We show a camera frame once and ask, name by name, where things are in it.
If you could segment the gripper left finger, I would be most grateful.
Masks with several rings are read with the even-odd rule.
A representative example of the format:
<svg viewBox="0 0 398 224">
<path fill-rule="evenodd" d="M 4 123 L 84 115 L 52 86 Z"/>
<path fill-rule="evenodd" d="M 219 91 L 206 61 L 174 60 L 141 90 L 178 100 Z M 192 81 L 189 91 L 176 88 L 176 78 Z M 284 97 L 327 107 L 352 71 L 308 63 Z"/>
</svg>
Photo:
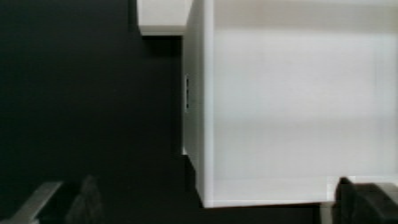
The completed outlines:
<svg viewBox="0 0 398 224">
<path fill-rule="evenodd" d="M 96 178 L 45 182 L 0 224 L 105 224 Z"/>
</svg>

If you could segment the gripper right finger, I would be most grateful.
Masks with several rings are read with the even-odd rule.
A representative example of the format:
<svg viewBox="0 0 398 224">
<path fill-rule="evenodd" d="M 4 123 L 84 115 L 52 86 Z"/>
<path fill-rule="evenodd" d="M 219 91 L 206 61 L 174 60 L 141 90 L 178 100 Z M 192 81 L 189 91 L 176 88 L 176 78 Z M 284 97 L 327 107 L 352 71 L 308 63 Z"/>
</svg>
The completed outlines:
<svg viewBox="0 0 398 224">
<path fill-rule="evenodd" d="M 334 224 L 398 224 L 398 186 L 340 179 Z"/>
</svg>

